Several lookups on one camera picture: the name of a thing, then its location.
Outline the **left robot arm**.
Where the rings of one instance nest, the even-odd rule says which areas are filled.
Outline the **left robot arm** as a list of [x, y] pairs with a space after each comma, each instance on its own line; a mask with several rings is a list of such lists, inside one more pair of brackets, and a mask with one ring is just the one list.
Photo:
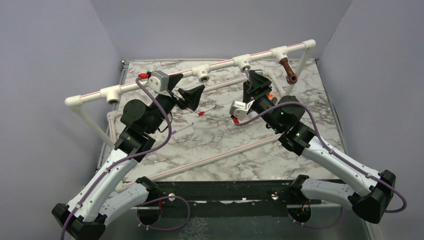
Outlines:
[[76, 240], [98, 240], [116, 218], [137, 205], [152, 205], [159, 188], [143, 176], [114, 197], [111, 193], [123, 177], [142, 159], [164, 147], [172, 136], [168, 115], [178, 106], [196, 110], [204, 85], [189, 90], [178, 89], [181, 98], [158, 94], [146, 105], [133, 99], [123, 108], [121, 122], [126, 126], [109, 157], [89, 183], [68, 203], [58, 203], [52, 214], [62, 227], [60, 239], [69, 234]]

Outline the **chrome metal faucet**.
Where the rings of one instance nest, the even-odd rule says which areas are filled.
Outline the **chrome metal faucet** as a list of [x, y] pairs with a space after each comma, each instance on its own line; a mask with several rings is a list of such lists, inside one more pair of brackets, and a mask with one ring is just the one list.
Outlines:
[[264, 75], [264, 72], [263, 72], [262, 69], [250, 69], [250, 70], [245, 69], [244, 73], [245, 73], [248, 81], [250, 81], [250, 79], [252, 78], [252, 75], [253, 76], [263, 76]]

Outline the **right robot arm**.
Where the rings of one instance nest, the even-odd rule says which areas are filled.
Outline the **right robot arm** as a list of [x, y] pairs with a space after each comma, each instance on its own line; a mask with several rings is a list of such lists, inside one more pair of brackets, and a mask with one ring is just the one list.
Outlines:
[[289, 199], [296, 203], [322, 200], [350, 208], [361, 219], [378, 224], [387, 213], [396, 194], [395, 175], [367, 167], [325, 141], [316, 124], [302, 122], [308, 107], [292, 95], [283, 96], [277, 103], [268, 95], [271, 81], [250, 70], [243, 83], [243, 100], [234, 101], [230, 115], [236, 126], [244, 126], [244, 116], [250, 112], [264, 120], [266, 127], [277, 134], [278, 141], [288, 151], [309, 159], [337, 177], [341, 183], [318, 180], [299, 175], [289, 186]]

